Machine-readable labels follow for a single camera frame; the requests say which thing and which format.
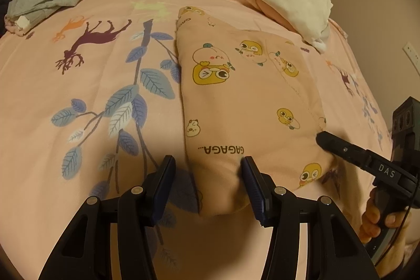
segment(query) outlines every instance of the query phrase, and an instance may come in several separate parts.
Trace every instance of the cartoon eye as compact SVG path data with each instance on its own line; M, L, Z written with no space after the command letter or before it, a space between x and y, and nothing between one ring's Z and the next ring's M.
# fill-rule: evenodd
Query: cartoon eye
M204 68L200 71L200 73L198 74L200 79L207 79L208 77L211 76L211 71L208 68Z
M309 178L309 172L305 171L300 175L300 180L301 181L306 181Z
M216 76L219 79L224 79L226 80L229 77L229 73L225 70L219 70L218 72L216 72Z

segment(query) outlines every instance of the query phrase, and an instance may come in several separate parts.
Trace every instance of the bed sheet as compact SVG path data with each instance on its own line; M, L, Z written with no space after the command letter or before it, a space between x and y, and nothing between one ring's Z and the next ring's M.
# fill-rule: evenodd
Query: bed sheet
M89 195L118 196L166 154L177 161L176 180L158 229L147 231L158 278L261 276L271 231L253 219L250 206L197 215L174 43L178 11L186 5L238 29L292 40L318 87L326 129L389 158L384 120L334 27L320 55L246 0L82 0L25 38L0 40L0 244L24 279L38 278ZM147 51L141 48L146 27L154 33ZM339 164L296 194L330 195L357 228L371 183L365 172ZM297 279L305 277L304 239L301 247Z

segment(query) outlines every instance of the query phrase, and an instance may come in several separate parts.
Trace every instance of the cartoon duck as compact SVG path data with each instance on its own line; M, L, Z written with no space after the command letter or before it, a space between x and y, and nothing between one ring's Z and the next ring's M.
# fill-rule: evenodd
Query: cartoon duck
M280 123L288 126L291 130L300 129L299 122L293 117L293 113L287 108L280 108L277 111Z
M198 133L200 133L200 130L201 129L198 125L198 120L190 120L185 129L185 134L188 137L195 137Z
M280 58L281 61L283 62L283 71L286 75L291 76L291 77L295 77L299 74L299 70L296 69L295 65L293 65L292 63L286 61L283 58Z
M204 15L204 11L196 8L196 7L183 7L181 8L181 10L179 10L179 15L178 17L182 16L183 14L187 13L187 12L196 12L200 15Z
M311 181L317 179L322 172L321 165L318 163L310 163L305 166L302 174L300 175L299 187L302 187Z
M263 49L260 44L251 40L244 40L241 43L241 48L235 48L243 57L252 62L256 63L259 66L263 66L264 62L267 60L263 56Z
M203 44L192 58L197 63L192 71L192 78L197 85L225 82L229 78L230 69L235 70L226 53L210 43Z

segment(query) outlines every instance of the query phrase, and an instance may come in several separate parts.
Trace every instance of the wall socket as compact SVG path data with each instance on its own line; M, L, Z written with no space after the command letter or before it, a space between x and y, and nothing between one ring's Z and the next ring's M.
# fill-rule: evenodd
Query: wall socket
M414 49L413 45L410 42L407 42L402 50L404 50L404 52L407 54L411 63L413 63L415 69L417 70L417 73L420 75L420 56Z

